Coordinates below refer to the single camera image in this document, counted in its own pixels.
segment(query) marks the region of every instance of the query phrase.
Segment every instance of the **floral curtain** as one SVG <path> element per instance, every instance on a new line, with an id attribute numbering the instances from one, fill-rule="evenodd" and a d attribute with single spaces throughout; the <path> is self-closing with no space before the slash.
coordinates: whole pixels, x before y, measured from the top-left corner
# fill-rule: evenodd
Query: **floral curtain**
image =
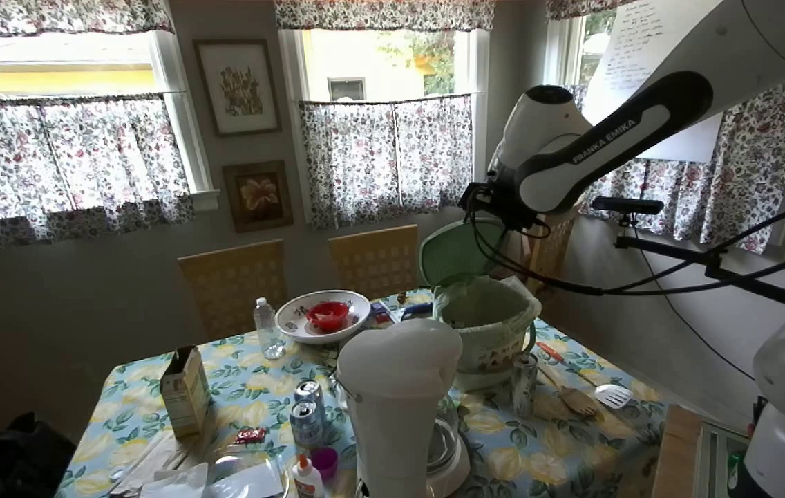
<path id="1" fill-rule="evenodd" d="M 471 96 L 303 103 L 315 226 L 341 226 L 455 202 L 471 180 Z"/>
<path id="2" fill-rule="evenodd" d="M 293 29 L 488 29 L 495 0 L 276 0 Z"/>
<path id="3" fill-rule="evenodd" d="M 0 0 L 0 36 L 171 29 L 163 0 Z"/>
<path id="4" fill-rule="evenodd" d="M 615 9 L 632 0 L 546 0 L 549 20 L 585 17 L 592 11 Z"/>
<path id="5" fill-rule="evenodd" d="M 0 244 L 182 220 L 188 194 L 159 94 L 0 103 Z"/>
<path id="6" fill-rule="evenodd" d="M 637 216 L 637 229 L 674 241 L 721 244 L 777 216 L 785 194 L 785 83 L 723 111 L 710 164 L 632 159 L 582 198 L 641 194 L 665 206 Z M 763 252 L 767 241 L 770 229 L 759 229 L 737 247 Z"/>

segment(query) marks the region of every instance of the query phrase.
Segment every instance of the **framed picture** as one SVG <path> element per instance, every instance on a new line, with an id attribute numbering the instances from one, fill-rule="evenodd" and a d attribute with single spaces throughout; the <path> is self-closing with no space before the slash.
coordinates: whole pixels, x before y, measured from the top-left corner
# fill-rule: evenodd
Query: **framed picture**
<path id="1" fill-rule="evenodd" d="M 225 198 L 238 233 L 290 224 L 282 164 L 242 164 L 223 169 Z"/>
<path id="2" fill-rule="evenodd" d="M 198 40 L 217 136 L 279 129 L 264 40 Z"/>

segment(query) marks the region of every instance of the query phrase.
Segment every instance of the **white bowl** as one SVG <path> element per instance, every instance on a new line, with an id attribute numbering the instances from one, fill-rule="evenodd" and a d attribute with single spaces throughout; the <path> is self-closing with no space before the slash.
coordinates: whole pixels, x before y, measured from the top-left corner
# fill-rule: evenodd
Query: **white bowl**
<path id="1" fill-rule="evenodd" d="M 307 313 L 321 301 L 344 301 L 348 303 L 348 327 L 336 332 L 317 332 Z M 362 292 L 344 287 L 312 289 L 283 301 L 276 310 L 276 327 L 294 343 L 340 343 L 348 339 L 369 314 L 369 301 Z"/>

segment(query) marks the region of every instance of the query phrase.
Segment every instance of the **box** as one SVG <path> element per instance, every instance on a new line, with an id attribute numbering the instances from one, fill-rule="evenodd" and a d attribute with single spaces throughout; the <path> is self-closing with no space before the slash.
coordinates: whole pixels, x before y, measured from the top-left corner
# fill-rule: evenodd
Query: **box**
<path id="1" fill-rule="evenodd" d="M 202 353 L 192 345 L 176 349 L 159 379 L 159 392 L 169 410 L 169 422 L 176 439 L 202 433 L 210 406 Z"/>

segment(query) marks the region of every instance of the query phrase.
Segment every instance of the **floral tablecloth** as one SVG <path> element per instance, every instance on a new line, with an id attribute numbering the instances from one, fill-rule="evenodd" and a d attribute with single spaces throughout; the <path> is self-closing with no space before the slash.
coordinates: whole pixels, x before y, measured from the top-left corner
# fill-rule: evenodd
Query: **floral tablecloth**
<path id="1" fill-rule="evenodd" d="M 469 446 L 471 472 L 455 494 L 648 494 L 655 457 L 661 446 L 665 404 L 651 388 L 626 377 L 615 364 L 592 353 L 564 332 L 536 321 L 532 356 L 557 377 L 557 388 L 536 374 L 532 410 L 514 413 L 507 388 L 488 392 L 451 389 Z M 256 334 L 223 336 L 198 345 L 216 410 L 213 451 L 242 429 L 267 429 L 263 451 L 279 465 L 293 462 L 290 406 L 303 377 L 326 388 L 329 417 L 334 419 L 334 449 L 341 472 L 334 494 L 352 489 L 352 433 L 344 410 L 332 399 L 329 349 L 293 345 L 282 359 L 256 352 Z M 171 353 L 126 361 L 104 379 L 100 404 L 76 442 L 57 494 L 106 494 L 109 476 L 133 462 L 142 449 L 169 433 L 169 414 L 158 389 Z M 632 389 L 632 402 L 612 413 L 596 406 L 585 417 L 560 402 L 560 388 L 592 392 L 592 382 L 612 382 Z"/>

